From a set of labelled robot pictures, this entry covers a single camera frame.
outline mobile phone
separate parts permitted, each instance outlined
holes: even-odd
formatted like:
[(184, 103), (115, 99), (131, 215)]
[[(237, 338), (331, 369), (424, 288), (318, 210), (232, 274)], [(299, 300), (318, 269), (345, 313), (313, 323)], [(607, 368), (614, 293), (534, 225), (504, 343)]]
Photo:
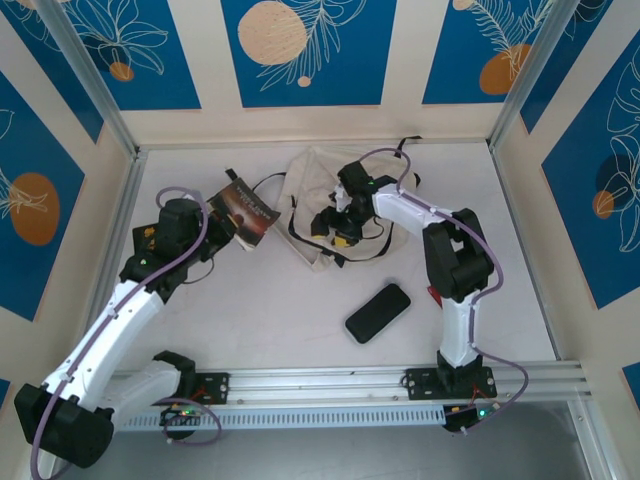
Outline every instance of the mobile phone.
[(351, 315), (345, 327), (358, 343), (367, 343), (411, 305), (411, 299), (395, 283), (380, 290)]

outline wall decoration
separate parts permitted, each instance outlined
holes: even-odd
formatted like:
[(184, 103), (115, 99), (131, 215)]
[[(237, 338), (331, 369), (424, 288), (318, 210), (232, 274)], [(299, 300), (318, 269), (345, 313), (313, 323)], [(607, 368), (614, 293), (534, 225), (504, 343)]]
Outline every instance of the wall decoration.
[(611, 2), (612, 0), (580, 0), (564, 34), (520, 110), (528, 132), (538, 123)]
[(627, 365), (622, 368), (624, 378), (627, 380), (631, 395), (636, 402), (636, 406), (640, 409), (640, 362), (633, 365)]
[[(2, 1), (35, 13), (29, 0)], [(58, 1), (120, 109), (200, 108), (167, 0)], [(34, 18), (27, 31), (57, 51)]]
[(29, 0), (0, 0), (0, 10), (93, 142), (104, 121)]
[(542, 164), (598, 308), (640, 286), (640, 32)]
[(245, 108), (379, 105), (396, 0), (222, 0)]
[(451, 0), (424, 104), (502, 102), (557, 0)]
[(0, 411), (2, 411), (2, 405), (4, 399), (7, 398), (7, 392), (9, 391), (9, 382), (0, 378)]
[(84, 173), (0, 74), (0, 307), (35, 318)]

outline white table surface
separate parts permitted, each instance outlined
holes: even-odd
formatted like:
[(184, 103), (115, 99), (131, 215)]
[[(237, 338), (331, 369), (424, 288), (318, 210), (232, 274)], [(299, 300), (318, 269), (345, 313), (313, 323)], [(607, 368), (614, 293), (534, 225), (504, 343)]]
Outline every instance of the white table surface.
[[(369, 146), (358, 147), (363, 151)], [(157, 221), (154, 198), (169, 185), (209, 197), (232, 167), (249, 185), (286, 170), (300, 146), (154, 150), (149, 154), (131, 227)], [(422, 177), (418, 195), (452, 210), (473, 209), (505, 271), (505, 286), (481, 304), (478, 345), (511, 360), (554, 360), (547, 328), (484, 143), (407, 145)], [(274, 205), (281, 180), (260, 194)], [(121, 264), (133, 253), (127, 240)], [(192, 268), (190, 278), (208, 265)], [(366, 345), (352, 340), (345, 319), (389, 280), (412, 300), (410, 309)], [(495, 282), (495, 274), (490, 282)], [(411, 237), (374, 265), (335, 265), (314, 273), (275, 232), (253, 252), (232, 242), (215, 256), (204, 281), (180, 287), (145, 327), (120, 370), (137, 370), (158, 352), (186, 355), (203, 369), (391, 366), (434, 363), (442, 335), (440, 308), (426, 291), (422, 242)]]

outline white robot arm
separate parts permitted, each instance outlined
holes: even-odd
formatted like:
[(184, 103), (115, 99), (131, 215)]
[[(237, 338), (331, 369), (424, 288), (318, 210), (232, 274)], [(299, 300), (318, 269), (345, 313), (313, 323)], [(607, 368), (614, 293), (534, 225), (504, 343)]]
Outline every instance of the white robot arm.
[(442, 299), (444, 334), (438, 368), (424, 375), (429, 377), (429, 386), (423, 391), (437, 396), (419, 399), (470, 398), (473, 386), (481, 384), (483, 377), (489, 378), (490, 373), (482, 366), (470, 333), (472, 317), (480, 307), (476, 296), (487, 287), (494, 270), (477, 241), (484, 241), (477, 216), (469, 209), (452, 212), (431, 206), (400, 188), (394, 178), (370, 177), (360, 161), (343, 167), (338, 178), (340, 183), (331, 196), (335, 207), (316, 215), (311, 224), (312, 235), (327, 236), (333, 229), (335, 245), (352, 246), (363, 239), (363, 225), (377, 216), (397, 223), (422, 240), (431, 287)]
[[(423, 232), (430, 225), (444, 222), (442, 217), (420, 206), (418, 197), (409, 192), (401, 194), (394, 184), (380, 188), (372, 198), (373, 208), (379, 217), (397, 223), (419, 238), (423, 238)], [(453, 213), (446, 209), (439, 211), (447, 215)], [(440, 354), (453, 368), (468, 365), (478, 356), (469, 343), (469, 312), (473, 296), (474, 293), (470, 293), (460, 302), (453, 298), (442, 299), (444, 324)]]
[(17, 393), (16, 411), (34, 448), (87, 468), (131, 416), (164, 398), (194, 393), (195, 362), (172, 352), (159, 353), (124, 382), (111, 378), (140, 331), (187, 280), (189, 267), (213, 261), (233, 238), (235, 224), (215, 212), (205, 222), (205, 207), (188, 198), (169, 200), (158, 223), (134, 229), (135, 253), (104, 311), (41, 386), (25, 384)]

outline book cover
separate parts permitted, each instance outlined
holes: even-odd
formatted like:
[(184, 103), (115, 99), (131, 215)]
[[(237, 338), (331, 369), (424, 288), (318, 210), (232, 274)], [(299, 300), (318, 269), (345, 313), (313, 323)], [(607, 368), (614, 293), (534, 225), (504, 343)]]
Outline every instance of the book cover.
[(228, 217), (236, 227), (235, 239), (245, 250), (256, 248), (280, 213), (272, 210), (242, 180), (233, 182), (207, 200), (220, 216)]

